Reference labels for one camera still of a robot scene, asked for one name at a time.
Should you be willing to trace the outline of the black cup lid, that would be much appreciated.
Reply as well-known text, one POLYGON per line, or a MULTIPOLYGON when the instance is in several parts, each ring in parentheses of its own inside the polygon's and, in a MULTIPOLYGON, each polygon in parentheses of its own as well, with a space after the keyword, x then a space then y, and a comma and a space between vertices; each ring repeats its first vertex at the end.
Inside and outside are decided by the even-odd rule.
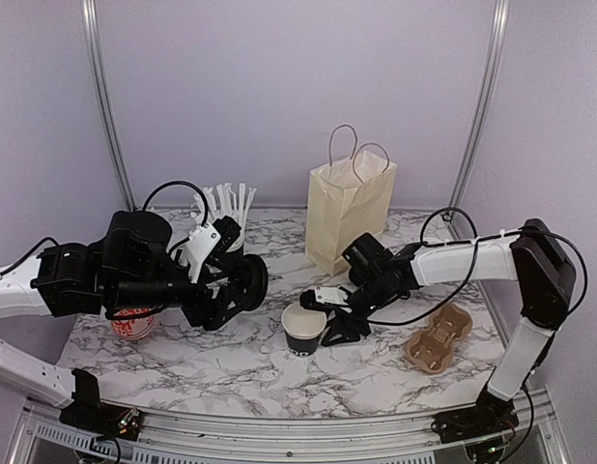
POLYGON ((232 300, 242 311, 253 311, 264 301, 269 288, 265 261, 256 254, 244 255, 230 276, 232 300))

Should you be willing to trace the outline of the black paper coffee cup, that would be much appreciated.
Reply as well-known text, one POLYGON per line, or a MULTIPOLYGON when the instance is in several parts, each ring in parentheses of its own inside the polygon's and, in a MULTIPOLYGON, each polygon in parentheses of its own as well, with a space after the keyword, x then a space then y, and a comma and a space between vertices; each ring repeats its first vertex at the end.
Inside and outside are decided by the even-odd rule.
POLYGON ((284 309, 281 324, 290 352, 305 358, 317 350, 320 336, 327 326, 327 316, 322 311, 305 309, 299 303, 293 303, 284 309))

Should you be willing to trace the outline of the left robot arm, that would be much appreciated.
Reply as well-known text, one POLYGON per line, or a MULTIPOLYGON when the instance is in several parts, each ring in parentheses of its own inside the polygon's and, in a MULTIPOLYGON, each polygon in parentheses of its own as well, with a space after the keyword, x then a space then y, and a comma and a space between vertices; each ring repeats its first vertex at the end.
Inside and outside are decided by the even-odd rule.
POLYGON ((259 257, 225 256, 240 232, 229 216, 204 217, 172 244, 169 222, 142 208, 116 212, 105 236, 89 245, 45 237, 0 269, 0 319, 102 314, 123 322, 178 307, 191 326, 216 330, 266 293, 259 257))

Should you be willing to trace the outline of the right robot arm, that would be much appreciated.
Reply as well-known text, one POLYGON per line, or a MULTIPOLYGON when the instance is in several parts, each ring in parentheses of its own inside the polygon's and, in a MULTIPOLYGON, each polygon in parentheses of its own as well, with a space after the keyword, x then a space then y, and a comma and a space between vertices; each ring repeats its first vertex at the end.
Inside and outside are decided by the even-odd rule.
POLYGON ((348 287, 319 286, 300 304, 331 317, 328 345, 359 341, 376 327, 425 323, 453 351, 462 332, 444 329, 442 310, 476 287, 504 352, 472 404, 438 413, 435 423, 438 431, 487 433, 513 417, 515 396, 585 300, 589 276, 579 248, 540 218, 490 235, 468 230, 468 238, 439 242, 421 233, 397 251, 364 233, 343 253, 348 287))

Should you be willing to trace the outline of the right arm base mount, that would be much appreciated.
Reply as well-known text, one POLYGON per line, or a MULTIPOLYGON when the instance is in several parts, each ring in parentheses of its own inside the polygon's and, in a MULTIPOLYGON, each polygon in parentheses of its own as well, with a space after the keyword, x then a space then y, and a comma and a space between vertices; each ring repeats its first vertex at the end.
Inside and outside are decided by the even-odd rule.
POLYGON ((514 430, 519 425, 514 396, 496 394, 485 385, 471 406, 435 414, 431 430, 443 444, 514 430))

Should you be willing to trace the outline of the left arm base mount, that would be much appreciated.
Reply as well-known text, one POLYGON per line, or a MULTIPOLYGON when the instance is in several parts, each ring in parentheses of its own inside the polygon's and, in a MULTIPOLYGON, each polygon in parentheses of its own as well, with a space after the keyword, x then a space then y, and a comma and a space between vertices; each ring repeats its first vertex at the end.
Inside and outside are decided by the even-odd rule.
POLYGON ((93 374, 79 368, 73 369, 71 374, 74 377, 71 404, 61 409, 60 423, 135 442, 143 419, 141 411, 103 402, 99 381, 93 374))

